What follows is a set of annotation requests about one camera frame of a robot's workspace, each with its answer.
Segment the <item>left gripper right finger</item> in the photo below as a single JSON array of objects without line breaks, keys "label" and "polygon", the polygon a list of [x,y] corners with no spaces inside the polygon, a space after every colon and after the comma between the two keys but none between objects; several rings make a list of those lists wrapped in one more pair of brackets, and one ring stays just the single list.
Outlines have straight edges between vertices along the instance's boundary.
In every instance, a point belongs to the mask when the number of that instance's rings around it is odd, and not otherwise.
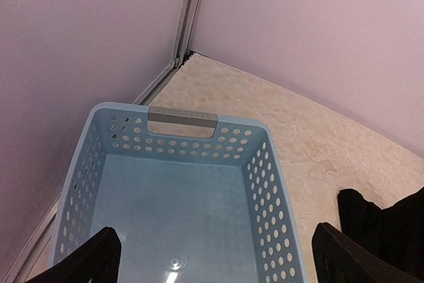
[{"label": "left gripper right finger", "polygon": [[330,223],[319,223],[312,237],[318,282],[419,282],[376,258]]}]

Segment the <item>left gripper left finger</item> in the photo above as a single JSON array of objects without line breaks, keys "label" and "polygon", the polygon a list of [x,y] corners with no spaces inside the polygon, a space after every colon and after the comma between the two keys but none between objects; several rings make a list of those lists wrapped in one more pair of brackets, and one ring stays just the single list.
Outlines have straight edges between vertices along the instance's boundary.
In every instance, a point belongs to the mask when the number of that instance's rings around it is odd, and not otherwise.
[{"label": "left gripper left finger", "polygon": [[112,227],[104,227],[52,268],[31,278],[39,282],[116,282],[121,242]]}]

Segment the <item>black garment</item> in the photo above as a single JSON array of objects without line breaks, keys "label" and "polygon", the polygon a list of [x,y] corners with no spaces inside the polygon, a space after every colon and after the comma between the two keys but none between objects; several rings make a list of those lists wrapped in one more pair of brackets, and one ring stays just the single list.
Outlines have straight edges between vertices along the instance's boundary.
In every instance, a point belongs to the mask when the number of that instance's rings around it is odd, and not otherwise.
[{"label": "black garment", "polygon": [[423,279],[423,190],[379,208],[354,189],[337,196],[341,230],[363,249]]}]

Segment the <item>blue plastic basket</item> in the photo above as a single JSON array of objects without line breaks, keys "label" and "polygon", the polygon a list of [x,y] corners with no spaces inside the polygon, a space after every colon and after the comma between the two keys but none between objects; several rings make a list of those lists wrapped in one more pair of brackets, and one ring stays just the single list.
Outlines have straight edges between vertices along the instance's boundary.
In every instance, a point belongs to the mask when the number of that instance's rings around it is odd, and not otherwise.
[{"label": "blue plastic basket", "polygon": [[119,282],[306,282],[278,153],[260,121],[124,103],[89,113],[62,189],[58,264],[112,227]]}]

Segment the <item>left aluminium corner post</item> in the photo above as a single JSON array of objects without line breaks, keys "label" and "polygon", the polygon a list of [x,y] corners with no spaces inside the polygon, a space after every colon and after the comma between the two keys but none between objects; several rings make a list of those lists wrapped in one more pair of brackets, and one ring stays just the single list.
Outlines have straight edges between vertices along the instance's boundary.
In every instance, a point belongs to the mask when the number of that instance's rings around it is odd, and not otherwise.
[{"label": "left aluminium corner post", "polygon": [[103,101],[145,102],[182,61],[196,0],[1,0],[1,279],[51,218]]}]

